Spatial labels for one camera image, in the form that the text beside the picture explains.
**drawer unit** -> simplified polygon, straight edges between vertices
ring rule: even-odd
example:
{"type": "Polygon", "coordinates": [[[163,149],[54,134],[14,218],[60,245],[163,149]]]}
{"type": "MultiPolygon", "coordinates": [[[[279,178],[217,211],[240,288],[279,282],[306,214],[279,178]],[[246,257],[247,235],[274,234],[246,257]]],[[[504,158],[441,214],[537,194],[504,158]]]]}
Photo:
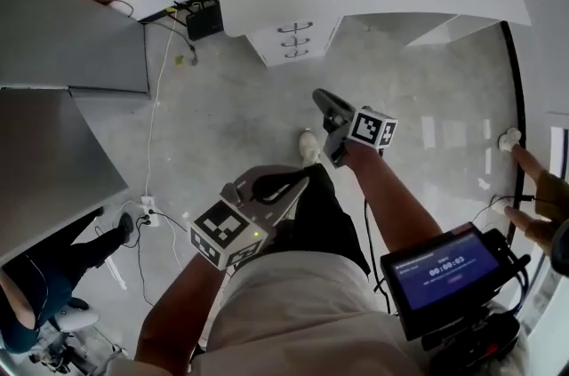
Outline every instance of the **drawer unit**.
{"type": "Polygon", "coordinates": [[[341,17],[296,20],[249,35],[255,51],[268,67],[326,54],[341,17]]]}

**electrical outlet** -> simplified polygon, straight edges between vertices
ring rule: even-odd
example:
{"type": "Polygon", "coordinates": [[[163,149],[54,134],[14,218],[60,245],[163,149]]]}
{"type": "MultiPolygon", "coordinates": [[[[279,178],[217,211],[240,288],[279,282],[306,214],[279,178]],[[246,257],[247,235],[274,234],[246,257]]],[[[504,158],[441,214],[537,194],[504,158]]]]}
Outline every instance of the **electrical outlet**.
{"type": "Polygon", "coordinates": [[[150,218],[150,224],[149,226],[151,228],[157,228],[158,226],[160,226],[160,215],[155,215],[155,214],[150,214],[148,213],[149,210],[154,210],[155,212],[158,212],[158,210],[156,209],[156,204],[154,202],[154,197],[153,196],[143,196],[140,198],[140,201],[142,202],[142,210],[144,211],[144,214],[148,215],[150,218]]]}

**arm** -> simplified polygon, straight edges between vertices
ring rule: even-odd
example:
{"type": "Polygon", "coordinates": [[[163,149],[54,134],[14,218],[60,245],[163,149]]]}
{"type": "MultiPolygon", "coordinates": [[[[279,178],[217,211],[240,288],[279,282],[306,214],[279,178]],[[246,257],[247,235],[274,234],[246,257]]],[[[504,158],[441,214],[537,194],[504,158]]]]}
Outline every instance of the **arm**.
{"type": "Polygon", "coordinates": [[[0,287],[3,289],[18,322],[29,330],[36,327],[36,315],[18,285],[0,268],[0,287]]]}
{"type": "Polygon", "coordinates": [[[442,234],[437,222],[376,150],[356,142],[346,144],[346,150],[346,165],[356,175],[391,252],[442,234]]]}
{"type": "Polygon", "coordinates": [[[144,320],[134,360],[185,375],[224,276],[201,254],[191,260],[144,320]]]}

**black shoe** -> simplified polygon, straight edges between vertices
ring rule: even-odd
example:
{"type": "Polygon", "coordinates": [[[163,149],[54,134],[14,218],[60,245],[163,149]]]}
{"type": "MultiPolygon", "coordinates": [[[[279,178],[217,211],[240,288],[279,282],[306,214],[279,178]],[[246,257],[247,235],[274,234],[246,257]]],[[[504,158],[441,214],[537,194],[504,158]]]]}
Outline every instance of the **black shoe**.
{"type": "Polygon", "coordinates": [[[121,219],[118,221],[118,228],[124,231],[124,243],[128,242],[131,233],[134,231],[134,223],[132,222],[131,215],[123,213],[121,219]]]}

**seated person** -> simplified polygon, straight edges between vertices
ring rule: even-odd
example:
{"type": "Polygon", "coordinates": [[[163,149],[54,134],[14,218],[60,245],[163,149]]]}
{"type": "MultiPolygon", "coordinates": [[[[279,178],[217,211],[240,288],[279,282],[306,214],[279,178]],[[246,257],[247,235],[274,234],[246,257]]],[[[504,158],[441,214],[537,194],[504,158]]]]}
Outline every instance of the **seated person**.
{"type": "Polygon", "coordinates": [[[28,352],[40,327],[68,303],[85,272],[100,267],[127,241],[133,225],[124,214],[117,228],[73,244],[101,214],[102,209],[89,213],[0,268],[0,334],[9,352],[28,352]]]}

